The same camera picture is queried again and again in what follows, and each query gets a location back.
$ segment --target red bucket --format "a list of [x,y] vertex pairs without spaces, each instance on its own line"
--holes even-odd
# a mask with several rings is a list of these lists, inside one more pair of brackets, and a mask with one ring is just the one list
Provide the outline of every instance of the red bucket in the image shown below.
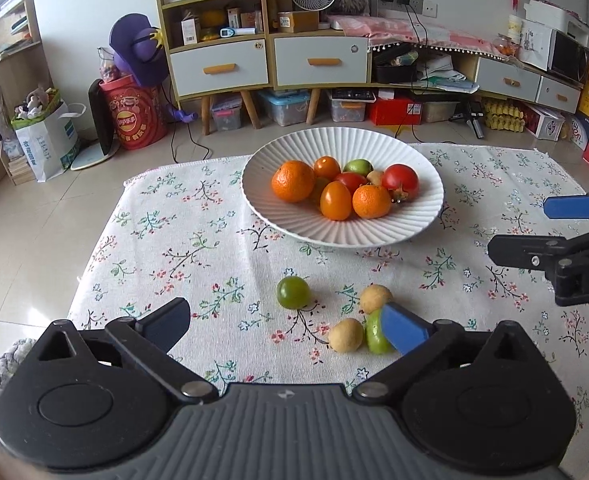
[[106,95],[114,127],[126,150],[138,150],[166,134],[156,88],[141,88],[132,75],[100,83]]

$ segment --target green plum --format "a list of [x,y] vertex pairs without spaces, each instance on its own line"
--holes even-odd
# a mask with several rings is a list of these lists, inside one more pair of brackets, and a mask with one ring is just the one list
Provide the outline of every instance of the green plum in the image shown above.
[[393,349],[381,329],[381,309],[378,308],[366,320],[366,342],[373,354],[385,354]]
[[299,276],[288,276],[276,286],[276,300],[289,310],[303,308],[312,298],[310,287]]
[[368,176],[373,170],[373,165],[370,164],[365,158],[358,158],[356,160],[351,160],[348,162],[344,167],[344,173],[358,173],[362,176]]

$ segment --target orange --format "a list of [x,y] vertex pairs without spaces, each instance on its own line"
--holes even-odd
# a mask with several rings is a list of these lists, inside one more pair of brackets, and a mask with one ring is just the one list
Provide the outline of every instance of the orange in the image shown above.
[[337,160],[328,155],[318,158],[313,165],[313,170],[315,170],[316,176],[322,176],[328,180],[334,180],[341,173],[341,167]]
[[272,190],[285,202],[301,202],[315,187],[315,172],[301,160],[288,160],[272,176]]
[[352,206],[361,218],[381,218],[393,205],[390,193],[383,186],[361,186],[352,196]]
[[352,213],[350,190],[340,182],[331,182],[321,193],[321,214],[330,220],[345,220]]

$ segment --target microwave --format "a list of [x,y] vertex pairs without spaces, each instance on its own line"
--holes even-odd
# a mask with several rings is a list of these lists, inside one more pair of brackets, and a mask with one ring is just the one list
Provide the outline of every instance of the microwave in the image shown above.
[[588,76],[589,50],[568,34],[541,23],[524,20],[517,57],[540,70],[584,83]]

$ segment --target tile floor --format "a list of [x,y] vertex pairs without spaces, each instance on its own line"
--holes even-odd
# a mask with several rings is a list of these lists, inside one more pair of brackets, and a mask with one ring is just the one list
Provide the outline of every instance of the tile floor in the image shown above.
[[[318,126],[332,126],[320,117]],[[346,124],[390,131],[370,123]],[[244,127],[235,132],[214,133],[205,139],[200,124],[193,125],[194,139],[212,149],[212,158],[245,155],[266,142],[301,128],[266,124],[261,130]],[[424,142],[450,140],[457,144],[492,144],[507,148],[537,149],[557,160],[586,190],[589,167],[569,142],[536,140],[530,134],[488,131],[478,140],[462,124],[435,123],[418,126]],[[172,164],[170,140],[135,152],[120,151],[109,162],[83,171],[68,171],[44,184],[30,182],[15,187],[0,183],[0,352],[22,337],[38,337],[52,320],[66,317],[77,288],[77,278],[122,193],[124,180],[158,166]],[[411,131],[399,138],[416,142]],[[205,150],[192,144],[185,126],[177,129],[177,160],[199,160]]]

